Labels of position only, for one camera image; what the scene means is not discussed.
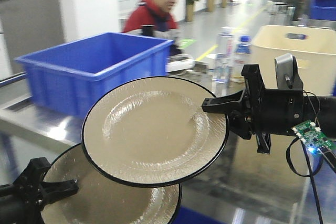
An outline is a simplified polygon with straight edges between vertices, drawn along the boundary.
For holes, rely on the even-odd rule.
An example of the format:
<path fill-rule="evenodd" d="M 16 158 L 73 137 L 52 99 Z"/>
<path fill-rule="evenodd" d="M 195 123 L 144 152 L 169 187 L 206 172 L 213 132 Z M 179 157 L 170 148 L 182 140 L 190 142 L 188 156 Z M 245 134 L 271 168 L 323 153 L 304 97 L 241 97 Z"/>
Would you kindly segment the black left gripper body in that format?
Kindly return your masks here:
<path fill-rule="evenodd" d="M 44 176 L 51 168 L 45 157 L 33 158 L 11 184 L 1 185 L 1 223 L 43 223 Z"/>

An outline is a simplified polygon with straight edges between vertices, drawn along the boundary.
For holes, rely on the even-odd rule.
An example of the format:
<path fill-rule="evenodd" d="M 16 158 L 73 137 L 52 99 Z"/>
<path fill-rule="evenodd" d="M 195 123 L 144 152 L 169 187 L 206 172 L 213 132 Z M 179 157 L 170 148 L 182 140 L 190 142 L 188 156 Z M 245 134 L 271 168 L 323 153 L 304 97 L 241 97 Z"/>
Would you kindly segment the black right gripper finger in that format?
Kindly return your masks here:
<path fill-rule="evenodd" d="M 250 140 L 253 135 L 253 128 L 246 117 L 240 113 L 227 114 L 229 130 L 244 140 Z"/>
<path fill-rule="evenodd" d="M 230 114 L 233 111 L 242 111 L 242 99 L 244 90 L 223 96 L 206 98 L 202 103 L 202 109 L 207 113 Z"/>

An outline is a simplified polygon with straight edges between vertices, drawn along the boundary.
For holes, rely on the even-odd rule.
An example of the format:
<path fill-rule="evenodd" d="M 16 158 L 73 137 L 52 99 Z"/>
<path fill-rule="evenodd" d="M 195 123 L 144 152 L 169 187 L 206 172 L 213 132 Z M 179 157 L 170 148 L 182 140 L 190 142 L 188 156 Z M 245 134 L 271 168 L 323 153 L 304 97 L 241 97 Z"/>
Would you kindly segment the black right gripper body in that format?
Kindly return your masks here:
<path fill-rule="evenodd" d="M 242 111 L 253 128 L 257 152 L 270 154 L 271 135 L 290 135 L 290 128 L 303 118 L 303 90 L 265 88 L 258 64 L 244 65 Z"/>

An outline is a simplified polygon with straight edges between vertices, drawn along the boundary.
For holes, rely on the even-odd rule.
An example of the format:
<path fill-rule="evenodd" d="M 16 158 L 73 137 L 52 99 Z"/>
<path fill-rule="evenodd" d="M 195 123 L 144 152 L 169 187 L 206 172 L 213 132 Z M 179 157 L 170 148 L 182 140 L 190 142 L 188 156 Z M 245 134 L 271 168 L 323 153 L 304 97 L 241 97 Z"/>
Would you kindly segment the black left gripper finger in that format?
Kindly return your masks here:
<path fill-rule="evenodd" d="M 45 205 L 53 204 L 75 195 L 79 190 L 78 181 L 71 179 L 63 182 L 42 182 L 41 193 Z"/>

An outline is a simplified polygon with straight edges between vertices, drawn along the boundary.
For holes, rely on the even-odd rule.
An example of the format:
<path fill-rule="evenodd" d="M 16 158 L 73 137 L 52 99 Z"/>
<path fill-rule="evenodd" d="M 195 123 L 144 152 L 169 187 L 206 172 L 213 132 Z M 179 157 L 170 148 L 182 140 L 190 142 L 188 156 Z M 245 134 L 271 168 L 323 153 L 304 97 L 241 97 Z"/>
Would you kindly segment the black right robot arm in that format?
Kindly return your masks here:
<path fill-rule="evenodd" d="M 293 136 L 292 127 L 317 119 L 322 131 L 335 138 L 335 97 L 306 97 L 303 89 L 265 88 L 259 65 L 243 66 L 245 88 L 234 94 L 206 98 L 202 109 L 224 114 L 229 130 L 245 140 L 256 137 L 257 152 L 269 154 L 271 135 Z"/>

